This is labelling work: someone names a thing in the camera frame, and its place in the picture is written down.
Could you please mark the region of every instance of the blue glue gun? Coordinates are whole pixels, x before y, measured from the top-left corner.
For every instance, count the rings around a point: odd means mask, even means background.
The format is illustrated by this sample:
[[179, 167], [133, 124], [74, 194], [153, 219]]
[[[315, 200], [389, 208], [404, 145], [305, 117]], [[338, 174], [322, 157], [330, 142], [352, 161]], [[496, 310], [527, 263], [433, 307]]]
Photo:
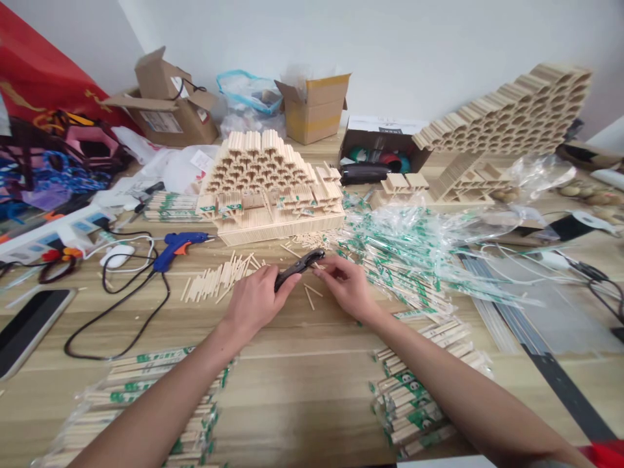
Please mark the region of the blue glue gun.
[[154, 271], [161, 273], [169, 271], [171, 262], [176, 255], [186, 255], [188, 245], [205, 242], [209, 237], [206, 233], [167, 234], [164, 237], [164, 243], [167, 244], [167, 248], [154, 262]]

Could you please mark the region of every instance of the wrist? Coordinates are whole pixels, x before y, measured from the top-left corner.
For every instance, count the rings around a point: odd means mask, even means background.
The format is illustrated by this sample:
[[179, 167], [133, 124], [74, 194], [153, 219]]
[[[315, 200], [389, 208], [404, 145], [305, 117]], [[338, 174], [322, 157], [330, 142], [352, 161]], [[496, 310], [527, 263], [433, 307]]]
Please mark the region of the wrist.
[[252, 340], [258, 330], [248, 324], [237, 323], [226, 316], [217, 324], [215, 332], [230, 342], [240, 343], [243, 347]]

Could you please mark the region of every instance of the paper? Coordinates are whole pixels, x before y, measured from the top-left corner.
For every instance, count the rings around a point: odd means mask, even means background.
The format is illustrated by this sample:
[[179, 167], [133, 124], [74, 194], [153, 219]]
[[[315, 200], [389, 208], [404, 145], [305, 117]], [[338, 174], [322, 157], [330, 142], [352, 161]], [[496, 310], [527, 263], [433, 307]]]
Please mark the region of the paper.
[[114, 207], [123, 205], [136, 206], [137, 197], [143, 191], [160, 181], [158, 177], [146, 177], [137, 174], [134, 177], [122, 177], [110, 190], [100, 190], [93, 197], [91, 203], [101, 207]]
[[189, 92], [187, 91], [187, 88], [184, 86], [184, 82], [182, 81], [182, 78], [171, 77], [171, 81], [173, 82], [175, 89], [177, 89], [178, 91], [180, 91], [180, 88], [182, 88], [182, 93], [180, 93], [179, 99], [184, 99], [189, 96]]
[[195, 155], [190, 159], [190, 163], [193, 164], [193, 166], [201, 171], [204, 171], [205, 173], [210, 172], [214, 162], [215, 160], [213, 158], [200, 149], [198, 149]]
[[182, 133], [182, 128], [171, 112], [156, 112], [154, 110], [140, 111], [141, 117], [148, 123], [149, 128], [160, 133]]
[[197, 110], [197, 115], [200, 117], [202, 123], [208, 118], [208, 112], [203, 110], [201, 107]]
[[351, 116], [347, 129], [377, 131], [413, 135], [424, 129], [429, 122], [426, 120], [406, 120], [377, 116]]

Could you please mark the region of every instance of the wooden ball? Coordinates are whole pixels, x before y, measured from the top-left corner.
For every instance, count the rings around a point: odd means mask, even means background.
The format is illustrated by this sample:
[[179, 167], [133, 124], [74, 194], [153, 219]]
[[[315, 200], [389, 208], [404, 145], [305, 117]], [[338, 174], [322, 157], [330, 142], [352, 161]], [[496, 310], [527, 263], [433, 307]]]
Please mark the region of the wooden ball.
[[609, 205], [624, 205], [624, 197], [622, 195], [611, 195], [607, 197], [609, 199]]
[[574, 187], [573, 185], [568, 185], [559, 190], [559, 193], [563, 196], [578, 196], [580, 193], [580, 188]]
[[609, 197], [606, 195], [593, 195], [586, 198], [585, 201], [590, 205], [608, 205]]
[[590, 187], [582, 188], [580, 192], [578, 193], [578, 196], [580, 196], [581, 198], [587, 198], [588, 196], [592, 196], [592, 195], [593, 195], [593, 189]]
[[514, 194], [514, 193], [508, 193], [508, 194], [505, 194], [505, 195], [502, 197], [502, 200], [501, 200], [501, 201], [502, 201], [503, 203], [512, 203], [512, 202], [516, 201], [517, 199], [518, 199], [518, 195], [516, 195], [516, 194]]
[[502, 198], [505, 196], [505, 192], [501, 191], [501, 190], [496, 190], [495, 192], [492, 192], [490, 194], [490, 196], [494, 199], [494, 200], [501, 200]]

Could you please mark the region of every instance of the red cloth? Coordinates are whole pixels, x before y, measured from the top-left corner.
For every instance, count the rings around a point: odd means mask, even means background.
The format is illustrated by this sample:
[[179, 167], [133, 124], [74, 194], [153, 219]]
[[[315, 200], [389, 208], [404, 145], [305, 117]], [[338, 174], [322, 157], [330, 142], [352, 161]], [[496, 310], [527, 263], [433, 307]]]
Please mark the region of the red cloth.
[[61, 109], [142, 134], [74, 62], [0, 3], [0, 92], [8, 113], [37, 125]]

